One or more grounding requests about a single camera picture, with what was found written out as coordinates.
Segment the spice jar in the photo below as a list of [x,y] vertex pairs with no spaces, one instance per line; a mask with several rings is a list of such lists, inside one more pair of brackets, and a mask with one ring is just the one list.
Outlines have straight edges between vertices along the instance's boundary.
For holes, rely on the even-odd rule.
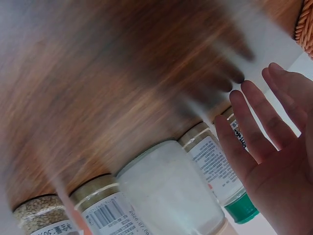
[[79,186],[70,199],[95,235],[150,235],[118,185],[112,175],[101,175]]
[[246,223],[259,213],[229,165],[218,140],[204,122],[191,128],[179,143],[236,223]]
[[43,195],[18,206],[14,217],[26,235],[78,235],[57,195]]
[[232,107],[227,109],[224,113],[222,113],[222,115],[227,118],[227,121],[229,122],[231,128],[233,129],[236,137],[239,139],[243,147],[247,150],[246,142],[244,140],[243,134],[241,133],[239,129],[239,125],[237,123],[236,117],[234,116],[234,111]]
[[156,235],[210,235],[224,213],[177,141],[145,151],[117,175],[121,191]]

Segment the jar lid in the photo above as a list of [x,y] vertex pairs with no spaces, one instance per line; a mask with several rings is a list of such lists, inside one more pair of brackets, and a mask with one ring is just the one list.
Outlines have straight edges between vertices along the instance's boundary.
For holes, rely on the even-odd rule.
[[76,190],[74,190],[69,197],[75,204],[75,207],[78,207],[94,195],[115,186],[118,186],[118,182],[115,177],[111,174],[104,174],[83,183]]
[[230,222],[225,218],[225,222],[223,227],[219,229],[219,231],[215,235],[238,235],[234,227],[230,224]]
[[65,210],[61,199],[55,194],[46,194],[23,202],[14,210],[13,215],[17,220],[24,221],[59,209]]
[[245,224],[252,220],[259,211],[255,208],[251,202],[248,194],[245,193],[233,203],[225,206],[225,209],[233,217],[235,223]]
[[192,142],[192,140],[199,136],[201,132],[204,132],[207,129],[209,129],[209,126],[204,122],[200,122],[198,125],[195,125],[187,131],[178,142],[181,146],[188,145],[188,143]]

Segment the barcode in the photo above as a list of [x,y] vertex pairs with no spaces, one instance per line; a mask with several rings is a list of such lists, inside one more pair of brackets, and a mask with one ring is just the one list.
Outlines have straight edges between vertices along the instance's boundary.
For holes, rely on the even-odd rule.
[[89,215],[93,219],[98,229],[102,229],[103,227],[122,217],[124,214],[125,213],[116,203],[116,201],[112,199],[109,203],[102,205]]

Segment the finger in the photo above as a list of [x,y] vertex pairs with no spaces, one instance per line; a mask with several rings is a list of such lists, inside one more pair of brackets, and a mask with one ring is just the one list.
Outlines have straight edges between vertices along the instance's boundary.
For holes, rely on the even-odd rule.
[[282,92],[274,83],[268,68],[263,69],[262,76],[266,83],[268,84],[269,88],[272,90],[276,98],[279,100],[279,102],[282,104],[284,110],[286,111],[289,118],[293,121],[293,123],[296,125],[296,127],[303,133],[305,130],[308,115],[307,113],[299,106],[297,105],[294,100]]
[[251,81],[243,82],[241,89],[255,114],[258,116],[266,133],[279,150],[297,139],[297,136],[277,114],[262,91]]
[[268,155],[277,150],[264,137],[250,112],[243,94],[240,91],[233,91],[229,98],[249,152],[258,163],[261,163]]
[[313,109],[313,82],[305,76],[285,71],[276,63],[268,67],[269,74],[277,87],[289,95],[307,113]]
[[243,148],[224,116],[220,115],[215,118],[215,126],[221,146],[231,168],[245,185],[249,174],[257,167],[257,162]]

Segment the white bottle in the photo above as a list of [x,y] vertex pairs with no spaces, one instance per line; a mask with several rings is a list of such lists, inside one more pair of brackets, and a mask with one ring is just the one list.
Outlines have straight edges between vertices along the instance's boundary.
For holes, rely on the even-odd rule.
[[205,181],[176,141],[147,150],[126,165],[117,180],[155,235],[210,235],[231,230]]
[[229,165],[218,140],[204,122],[187,131],[179,143],[196,163],[199,174],[206,180],[220,205],[225,207],[236,223],[247,223],[259,213]]

